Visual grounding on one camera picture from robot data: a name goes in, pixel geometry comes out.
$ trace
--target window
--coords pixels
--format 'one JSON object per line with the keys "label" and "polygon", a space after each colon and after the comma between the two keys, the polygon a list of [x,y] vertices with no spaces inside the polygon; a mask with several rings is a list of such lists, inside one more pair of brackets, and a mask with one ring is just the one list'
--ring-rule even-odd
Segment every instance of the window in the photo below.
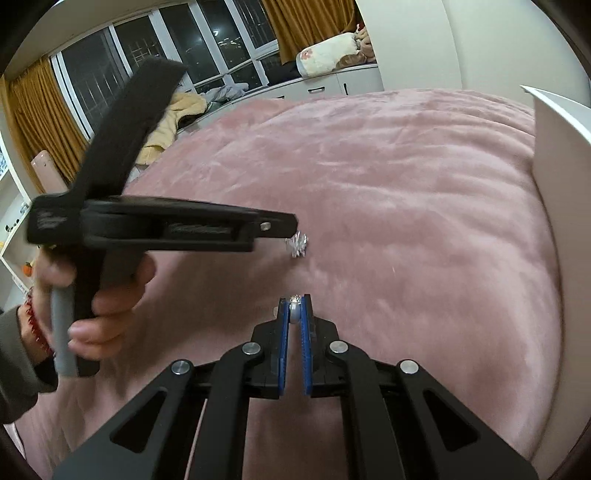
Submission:
{"label": "window", "polygon": [[198,3],[228,67],[236,67],[249,60],[244,41],[226,4],[219,0],[199,0]]}
{"label": "window", "polygon": [[150,19],[140,17],[115,27],[125,58],[135,73],[147,57],[166,57]]}
{"label": "window", "polygon": [[275,40],[275,34],[262,7],[261,0],[234,0],[234,3],[255,48]]}
{"label": "window", "polygon": [[219,74],[189,6],[175,5],[160,9],[181,61],[187,66],[193,84]]}
{"label": "window", "polygon": [[77,100],[93,130],[129,78],[108,29],[62,51]]}
{"label": "window", "polygon": [[235,83],[247,83],[249,90],[262,86],[261,79],[252,63],[233,72],[232,78]]}
{"label": "window", "polygon": [[90,138],[130,75],[150,56],[182,61],[181,91],[268,85],[279,64],[261,0],[191,0],[122,19],[51,59],[75,120]]}

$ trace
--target metal bolt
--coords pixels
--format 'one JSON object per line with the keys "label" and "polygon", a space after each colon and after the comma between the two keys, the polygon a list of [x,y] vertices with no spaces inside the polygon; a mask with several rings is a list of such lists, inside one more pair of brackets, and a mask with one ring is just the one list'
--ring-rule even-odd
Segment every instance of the metal bolt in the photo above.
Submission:
{"label": "metal bolt", "polygon": [[189,370],[191,370],[191,365],[186,360],[177,360],[172,364],[170,369],[175,375],[184,375]]}
{"label": "metal bolt", "polygon": [[247,342],[242,345],[242,351],[247,355],[256,355],[261,351],[261,346],[256,342]]}
{"label": "metal bolt", "polygon": [[414,375],[418,372],[418,364],[413,360],[403,360],[400,362],[400,370],[408,375]]}
{"label": "metal bolt", "polygon": [[342,340],[335,340],[334,342],[331,342],[329,348],[333,353],[345,353],[347,350],[349,350],[349,345],[347,345]]}

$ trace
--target finger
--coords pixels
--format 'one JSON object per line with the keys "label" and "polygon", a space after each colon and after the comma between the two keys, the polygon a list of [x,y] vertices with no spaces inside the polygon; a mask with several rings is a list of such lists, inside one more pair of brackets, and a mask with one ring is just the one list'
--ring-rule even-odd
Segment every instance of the finger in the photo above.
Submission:
{"label": "finger", "polygon": [[78,320],[68,329],[70,338],[82,343],[106,343],[122,335],[134,319],[133,312],[125,312],[92,320]]}
{"label": "finger", "polygon": [[97,316],[127,312],[141,300],[144,291],[136,281],[100,290],[92,299],[92,312]]}
{"label": "finger", "polygon": [[70,340],[68,347],[76,355],[87,360],[104,360],[116,355],[123,346],[123,336],[119,335],[105,343],[84,343]]}
{"label": "finger", "polygon": [[135,272],[135,280],[140,285],[146,285],[156,275],[156,262],[154,257],[144,254],[141,262],[139,262],[138,269]]}
{"label": "finger", "polygon": [[42,291],[67,287],[76,278],[76,267],[64,255],[42,248],[35,262],[35,286]]}

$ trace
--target red bracelet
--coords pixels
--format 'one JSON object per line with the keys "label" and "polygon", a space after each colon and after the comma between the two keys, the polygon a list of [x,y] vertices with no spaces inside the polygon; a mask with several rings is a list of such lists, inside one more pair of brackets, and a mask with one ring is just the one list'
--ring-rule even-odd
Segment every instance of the red bracelet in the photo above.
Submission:
{"label": "red bracelet", "polygon": [[35,317],[35,312],[33,311],[33,288],[29,290],[27,293],[27,298],[25,299],[25,305],[27,307],[27,315],[29,319],[27,320],[28,324],[31,326],[31,331],[33,332],[33,337],[35,337],[35,341],[39,344],[43,351],[48,355],[53,355],[53,348],[49,346],[49,342],[43,335],[41,328],[39,327],[39,320]]}

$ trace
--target pink object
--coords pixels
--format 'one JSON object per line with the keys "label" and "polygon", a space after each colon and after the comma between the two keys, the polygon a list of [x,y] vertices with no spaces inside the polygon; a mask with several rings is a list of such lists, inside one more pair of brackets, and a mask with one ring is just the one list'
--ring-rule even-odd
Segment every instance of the pink object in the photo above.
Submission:
{"label": "pink object", "polygon": [[63,193],[67,191],[68,187],[57,171],[56,165],[47,150],[40,151],[31,160],[31,165],[46,193]]}
{"label": "pink object", "polygon": [[[560,359],[557,263],[531,178],[530,109],[473,92],[263,100],[177,141],[129,194],[295,212],[304,258],[163,252],[121,354],[63,380],[19,422],[43,478],[169,362],[218,359],[280,296],[380,361],[413,358],[522,454],[535,448]],[[253,401],[245,479],[345,478],[337,399]]]}

